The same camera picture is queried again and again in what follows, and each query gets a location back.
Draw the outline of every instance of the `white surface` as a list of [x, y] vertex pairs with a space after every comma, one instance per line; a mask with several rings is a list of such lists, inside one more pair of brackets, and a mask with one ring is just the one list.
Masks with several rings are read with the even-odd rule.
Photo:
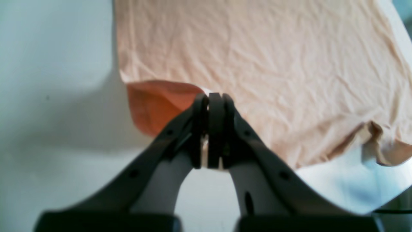
[[[412, 62], [399, 16], [381, 3]], [[42, 210], [92, 194], [149, 143], [129, 116], [112, 20], [110, 0], [0, 1], [0, 231], [31, 231]], [[386, 168], [361, 160], [351, 151], [298, 174], [357, 213], [412, 184], [412, 161]], [[230, 176], [192, 171], [176, 214], [185, 231], [232, 231], [239, 209]]]

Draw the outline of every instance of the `beige cloth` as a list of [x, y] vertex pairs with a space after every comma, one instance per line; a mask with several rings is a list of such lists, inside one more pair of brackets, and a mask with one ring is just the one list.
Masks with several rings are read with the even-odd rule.
[[115, 0], [115, 9], [124, 82], [228, 93], [292, 168], [362, 144], [383, 165], [412, 155], [411, 71], [376, 1]]

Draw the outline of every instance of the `screw hole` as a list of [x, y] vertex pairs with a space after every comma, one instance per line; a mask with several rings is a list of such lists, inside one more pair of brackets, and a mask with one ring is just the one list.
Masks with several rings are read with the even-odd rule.
[[136, 178], [139, 175], [139, 170], [133, 169], [130, 173], [129, 173], [129, 177], [130, 178]]
[[249, 215], [253, 215], [255, 213], [255, 209], [253, 207], [252, 196], [249, 192], [245, 194], [245, 204], [246, 204], [246, 211]]
[[279, 176], [284, 180], [289, 180], [290, 178], [289, 174], [284, 171], [279, 172]]

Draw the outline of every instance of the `crumpled fabric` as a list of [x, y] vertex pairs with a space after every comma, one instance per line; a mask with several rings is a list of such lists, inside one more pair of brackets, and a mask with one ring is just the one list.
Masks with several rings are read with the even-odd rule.
[[[145, 133], [172, 117], [145, 110], [159, 94], [134, 91], [161, 80], [149, 85], [229, 94], [295, 169], [356, 146], [386, 166], [412, 156], [412, 75], [375, 0], [115, 0], [115, 20], [121, 77]], [[192, 90], [162, 95], [185, 102], [173, 115]]]

